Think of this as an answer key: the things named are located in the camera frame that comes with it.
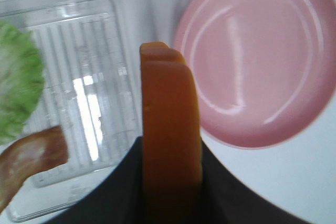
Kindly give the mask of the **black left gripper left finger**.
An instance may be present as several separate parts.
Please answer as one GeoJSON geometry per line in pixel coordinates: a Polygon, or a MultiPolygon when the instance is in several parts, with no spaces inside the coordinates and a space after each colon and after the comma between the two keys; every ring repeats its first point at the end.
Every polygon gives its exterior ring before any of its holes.
{"type": "Polygon", "coordinates": [[[50,223],[144,223],[142,137],[97,188],[50,223]]]}

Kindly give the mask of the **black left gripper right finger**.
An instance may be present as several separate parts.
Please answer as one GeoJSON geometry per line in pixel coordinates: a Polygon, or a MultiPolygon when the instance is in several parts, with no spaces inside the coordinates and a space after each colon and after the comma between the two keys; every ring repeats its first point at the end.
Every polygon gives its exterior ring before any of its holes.
{"type": "Polygon", "coordinates": [[[307,223],[245,186],[220,163],[205,143],[202,149],[200,223],[307,223]]]}

